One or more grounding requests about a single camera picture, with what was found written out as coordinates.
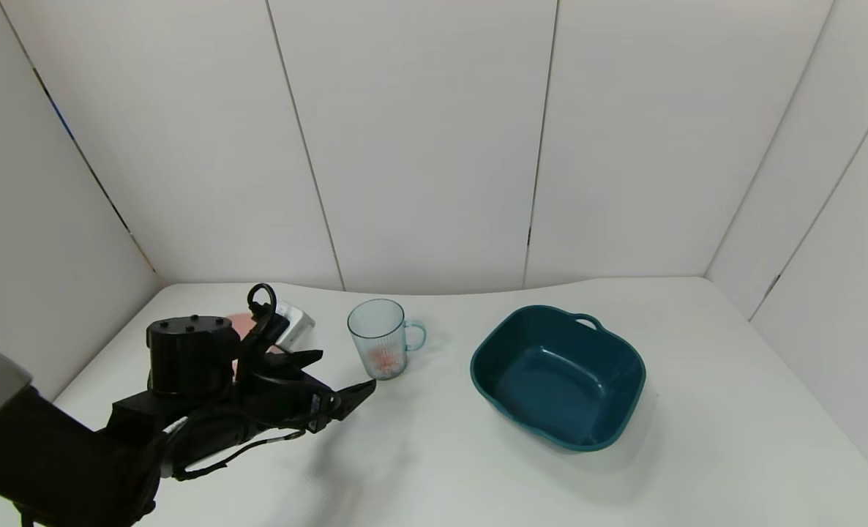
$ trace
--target ribbed glass mug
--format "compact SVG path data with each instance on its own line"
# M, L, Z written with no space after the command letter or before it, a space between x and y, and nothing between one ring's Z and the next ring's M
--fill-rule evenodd
M376 298L358 304L346 321L366 373L384 381L397 377L408 366L408 351L417 351L427 340L421 321L405 320L405 310L394 300ZM409 345L406 328L421 330L421 340Z

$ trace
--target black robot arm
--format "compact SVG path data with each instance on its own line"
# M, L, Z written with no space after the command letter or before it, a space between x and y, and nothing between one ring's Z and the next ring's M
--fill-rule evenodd
M258 291L266 304L254 301ZM154 509L160 478L206 476L251 447L317 433L373 393L374 380L334 391L305 373L323 351L268 353L288 321L274 312L267 284L247 300L256 324L242 340L224 317L150 324L149 389L116 401L103 430L66 416L29 384L0 404L0 495L23 523L130 526ZM269 428L293 431L250 443ZM187 470L240 444L225 460Z

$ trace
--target white wall panel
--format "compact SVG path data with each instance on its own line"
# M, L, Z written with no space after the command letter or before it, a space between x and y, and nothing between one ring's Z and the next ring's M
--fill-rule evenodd
M829 0L561 0L528 286L704 274Z
M752 323L868 458L868 135Z
M838 0L708 268L745 317L782 272L868 130L868 0Z
M167 281L339 288L264 0L6 0Z
M346 288L522 284L551 0L272 0Z
M0 351L53 398L157 286L0 7Z

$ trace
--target tabletop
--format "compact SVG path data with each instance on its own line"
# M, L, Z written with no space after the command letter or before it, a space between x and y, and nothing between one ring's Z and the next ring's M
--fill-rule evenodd
M144 389L147 324L240 313L250 285L167 287L57 404L102 427L113 401ZM305 344L325 351L307 371L334 388L367 380L346 316L374 296L273 285L317 321ZM157 509L138 525L868 525L868 463L709 281L388 297L428 330L400 377L318 434L260 446L197 480L162 481ZM515 427L471 383L478 344L527 304L592 314L645 361L642 397L611 447L561 451ZM1 498L0 525L18 525Z

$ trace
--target plastic basin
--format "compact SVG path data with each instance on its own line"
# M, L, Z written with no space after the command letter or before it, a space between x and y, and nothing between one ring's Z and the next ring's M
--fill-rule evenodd
M646 381L642 357L625 340L594 317L548 306L502 321L477 348L470 374L504 416L579 452L618 439Z

